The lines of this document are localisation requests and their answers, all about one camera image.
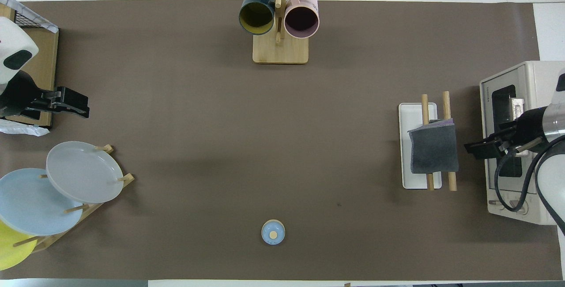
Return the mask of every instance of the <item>table surface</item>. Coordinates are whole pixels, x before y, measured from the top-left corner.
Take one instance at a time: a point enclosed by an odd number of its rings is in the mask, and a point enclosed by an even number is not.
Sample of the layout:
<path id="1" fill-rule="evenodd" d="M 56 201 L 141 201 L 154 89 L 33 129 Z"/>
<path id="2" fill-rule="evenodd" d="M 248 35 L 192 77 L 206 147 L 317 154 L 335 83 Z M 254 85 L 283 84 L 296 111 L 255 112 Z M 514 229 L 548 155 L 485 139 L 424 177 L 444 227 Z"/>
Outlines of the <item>table surface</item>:
<path id="1" fill-rule="evenodd" d="M 489 214 L 462 146 L 482 137 L 479 80 L 539 59 L 531 4 L 323 1 L 301 66 L 252 63 L 238 0 L 28 5 L 60 27 L 56 83 L 90 118 L 1 135 L 0 173 L 79 140 L 136 180 L 0 278 L 561 279 L 555 227 Z M 459 190 L 405 190 L 398 104 L 444 90 Z"/>

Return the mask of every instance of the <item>white tray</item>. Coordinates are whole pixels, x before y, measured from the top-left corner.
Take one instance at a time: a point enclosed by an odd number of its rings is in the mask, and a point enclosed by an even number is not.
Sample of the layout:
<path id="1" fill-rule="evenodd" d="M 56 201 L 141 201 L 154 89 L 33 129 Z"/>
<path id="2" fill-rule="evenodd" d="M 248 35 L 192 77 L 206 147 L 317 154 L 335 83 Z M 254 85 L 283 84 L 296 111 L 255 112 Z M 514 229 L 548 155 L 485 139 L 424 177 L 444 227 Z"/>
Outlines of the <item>white tray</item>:
<path id="1" fill-rule="evenodd" d="M 437 119 L 437 105 L 428 103 L 429 119 Z M 400 125 L 400 157 L 402 164 L 402 186 L 405 189 L 427 189 L 426 175 L 412 173 L 410 162 L 412 158 L 412 142 L 408 130 L 422 126 L 422 104 L 421 102 L 403 102 L 398 106 L 398 121 Z M 441 172 L 433 173 L 434 189 L 441 188 Z"/>

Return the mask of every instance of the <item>folded cloth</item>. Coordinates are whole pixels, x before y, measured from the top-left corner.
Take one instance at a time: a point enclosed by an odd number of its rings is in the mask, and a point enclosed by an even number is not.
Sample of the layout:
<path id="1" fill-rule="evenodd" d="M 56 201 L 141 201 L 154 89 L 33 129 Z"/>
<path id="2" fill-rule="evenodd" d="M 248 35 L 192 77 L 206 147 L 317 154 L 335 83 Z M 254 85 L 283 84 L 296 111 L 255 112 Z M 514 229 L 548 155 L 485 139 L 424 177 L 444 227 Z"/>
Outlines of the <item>folded cloth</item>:
<path id="1" fill-rule="evenodd" d="M 453 119 L 436 121 L 408 131 L 412 141 L 412 173 L 459 170 Z"/>

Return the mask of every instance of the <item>white plate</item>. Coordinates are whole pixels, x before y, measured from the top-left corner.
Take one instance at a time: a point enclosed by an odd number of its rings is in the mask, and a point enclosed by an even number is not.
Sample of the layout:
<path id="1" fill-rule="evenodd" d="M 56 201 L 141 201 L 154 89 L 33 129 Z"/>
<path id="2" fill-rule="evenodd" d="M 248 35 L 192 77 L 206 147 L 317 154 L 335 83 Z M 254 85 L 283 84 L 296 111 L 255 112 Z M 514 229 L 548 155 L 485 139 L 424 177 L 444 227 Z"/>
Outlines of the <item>white plate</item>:
<path id="1" fill-rule="evenodd" d="M 77 224 L 83 211 L 64 211 L 81 203 L 59 193 L 47 179 L 40 178 L 42 174 L 44 169 L 26 168 L 0 179 L 0 219 L 4 224 L 37 236 L 59 234 Z"/>
<path id="2" fill-rule="evenodd" d="M 47 155 L 47 175 L 63 195 L 84 203 L 103 203 L 115 198 L 123 188 L 117 162 L 89 143 L 68 141 Z"/>
<path id="3" fill-rule="evenodd" d="M 437 105 L 428 103 L 429 119 L 437 119 Z M 412 159 L 412 141 L 408 130 L 422 126 L 421 102 L 403 102 L 398 106 L 398 120 L 400 125 L 400 157 L 402 164 L 402 186 L 405 189 L 427 189 L 428 181 L 422 173 L 412 173 L 410 162 Z M 434 189 L 441 188 L 441 172 L 433 173 Z"/>

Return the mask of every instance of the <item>blue lid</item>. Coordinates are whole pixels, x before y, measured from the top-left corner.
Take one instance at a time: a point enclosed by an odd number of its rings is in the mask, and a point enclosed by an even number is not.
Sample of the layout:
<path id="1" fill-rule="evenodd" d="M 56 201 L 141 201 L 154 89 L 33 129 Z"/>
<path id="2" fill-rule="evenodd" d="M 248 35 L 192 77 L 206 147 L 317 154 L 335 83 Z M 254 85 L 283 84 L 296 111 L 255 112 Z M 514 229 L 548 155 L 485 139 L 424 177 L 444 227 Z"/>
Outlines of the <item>blue lid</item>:
<path id="1" fill-rule="evenodd" d="M 269 245 L 277 245 L 282 242 L 284 234 L 284 225 L 278 220 L 268 220 L 261 229 L 263 241 Z"/>

